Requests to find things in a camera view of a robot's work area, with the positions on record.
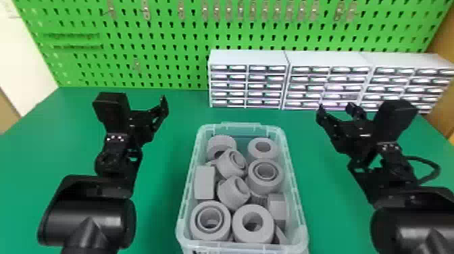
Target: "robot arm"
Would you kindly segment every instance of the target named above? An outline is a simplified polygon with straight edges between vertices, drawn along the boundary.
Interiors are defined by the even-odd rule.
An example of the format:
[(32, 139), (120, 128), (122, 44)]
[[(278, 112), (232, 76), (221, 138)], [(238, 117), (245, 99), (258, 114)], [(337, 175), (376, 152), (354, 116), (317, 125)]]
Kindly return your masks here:
[[(347, 166), (369, 203), (376, 209), (371, 235), (381, 254), (454, 253), (454, 195), (444, 187), (421, 184), (436, 178), (440, 167), (427, 159), (405, 156), (397, 143), (418, 113), (404, 100), (385, 101), (373, 120), (349, 103), (351, 121), (326, 113), (321, 105), (316, 122), (326, 131), (334, 148), (348, 155)], [(381, 156), (379, 168), (370, 164)], [(418, 179), (409, 161), (419, 161), (432, 172)]]
[(165, 97), (145, 111), (130, 110), (124, 93), (100, 93), (93, 102), (107, 134), (95, 160), (96, 176), (66, 176), (38, 229), (42, 245), (62, 246), (62, 254), (116, 254), (134, 239), (136, 212), (129, 199), (142, 159), (168, 116)]

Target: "cable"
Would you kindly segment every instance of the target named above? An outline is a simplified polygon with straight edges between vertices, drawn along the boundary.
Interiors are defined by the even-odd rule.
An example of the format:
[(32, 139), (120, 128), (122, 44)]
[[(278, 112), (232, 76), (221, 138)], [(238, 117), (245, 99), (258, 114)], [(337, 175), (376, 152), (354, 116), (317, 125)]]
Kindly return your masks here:
[(418, 180), (419, 185), (424, 184), (430, 180), (434, 180), (440, 175), (441, 167), (437, 163), (434, 163), (433, 161), (418, 156), (405, 156), (405, 158), (409, 161), (419, 161), (433, 168), (432, 172), (429, 175), (423, 176)]

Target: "green tabletop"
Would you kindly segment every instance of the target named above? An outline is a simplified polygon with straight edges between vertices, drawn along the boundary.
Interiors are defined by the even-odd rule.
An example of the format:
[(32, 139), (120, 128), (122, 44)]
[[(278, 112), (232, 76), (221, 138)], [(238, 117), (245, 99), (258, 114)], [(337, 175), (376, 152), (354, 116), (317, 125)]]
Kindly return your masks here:
[[(181, 253), (174, 229), (195, 135), (201, 125), (220, 122), (260, 122), (285, 131), (312, 254), (375, 253), (369, 234), (373, 209), (346, 169), (347, 156), (335, 152), (315, 123), (314, 111), (215, 109), (208, 107), (206, 91), (112, 88), (59, 88), (0, 136), (0, 253), (59, 253), (40, 246), (36, 230), (65, 175), (95, 174), (105, 131), (91, 102), (100, 91), (127, 93), (132, 109), (153, 107), (165, 94), (170, 108), (155, 140), (143, 147), (132, 198), (136, 237), (123, 253)], [(405, 154), (441, 165), (431, 185), (454, 189), (454, 148), (424, 118), (418, 116), (399, 143)], [(428, 171), (414, 166), (418, 174)]]

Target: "plastic storage bin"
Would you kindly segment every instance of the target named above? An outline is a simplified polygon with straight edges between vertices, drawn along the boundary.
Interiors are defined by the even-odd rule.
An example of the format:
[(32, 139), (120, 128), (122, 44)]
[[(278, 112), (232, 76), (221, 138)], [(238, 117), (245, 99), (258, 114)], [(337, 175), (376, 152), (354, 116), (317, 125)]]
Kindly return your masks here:
[[(193, 240), (189, 229), (191, 211), (197, 205), (193, 194), (193, 176), (195, 168), (206, 163), (205, 154), (209, 138), (214, 135), (225, 134), (232, 136), (237, 143), (238, 150), (247, 154), (247, 144), (257, 137), (272, 139), (280, 147), (277, 162), (285, 170), (282, 192), (288, 201), (290, 209), (289, 221), (286, 223), (286, 236), (289, 245), (251, 244), (232, 242), (212, 242)], [(309, 254), (309, 235), (301, 206), (295, 173), (293, 171), (290, 153), (288, 151), (285, 133), (279, 127), (263, 126), (258, 123), (222, 123), (206, 124), (200, 127), (195, 139), (193, 156), (189, 166), (180, 212), (176, 222), (176, 238), (184, 254), (197, 253), (275, 253), (275, 254)]]

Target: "gray ring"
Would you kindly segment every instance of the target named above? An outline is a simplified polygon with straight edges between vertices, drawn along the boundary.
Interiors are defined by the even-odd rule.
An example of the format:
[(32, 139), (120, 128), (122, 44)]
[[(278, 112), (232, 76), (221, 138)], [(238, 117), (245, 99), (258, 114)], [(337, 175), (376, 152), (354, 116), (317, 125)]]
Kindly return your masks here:
[(212, 233), (218, 231), (222, 225), (222, 222), (224, 222), (224, 218), (221, 214), (221, 211), (216, 207), (205, 207), (195, 217), (197, 220), (196, 222), (197, 228), (205, 233)]
[(259, 205), (243, 205), (233, 215), (232, 230), (240, 243), (271, 243), (274, 222), (271, 214)]
[(238, 176), (232, 176), (218, 184), (218, 198), (230, 211), (236, 211), (250, 196), (249, 187)]
[(248, 160), (272, 159), (276, 160), (279, 155), (278, 145), (269, 138), (254, 138), (247, 145)]
[[(218, 214), (216, 211), (220, 212), (222, 217), (211, 219), (217, 220), (217, 223), (209, 222), (210, 224), (215, 224), (213, 227), (215, 230), (213, 230), (212, 227), (204, 226), (202, 224), (205, 219), (201, 218), (201, 214), (210, 215), (206, 214), (206, 212), (209, 212), (216, 217), (216, 214)], [(195, 240), (225, 241), (230, 235), (231, 224), (232, 216), (225, 205), (222, 205), (217, 201), (205, 201), (196, 205), (191, 212), (189, 228), (191, 229), (191, 234)]]
[(207, 160), (217, 159), (225, 150), (236, 149), (236, 141), (227, 135), (216, 135), (208, 140)]
[[(265, 166), (264, 173), (259, 172), (259, 167)], [(271, 159), (256, 159), (249, 165), (246, 183), (257, 195), (267, 195), (278, 192), (284, 181), (284, 170)]]
[(220, 175), (228, 179), (231, 176), (242, 177), (246, 174), (246, 159), (234, 149), (227, 149), (216, 160), (216, 168)]

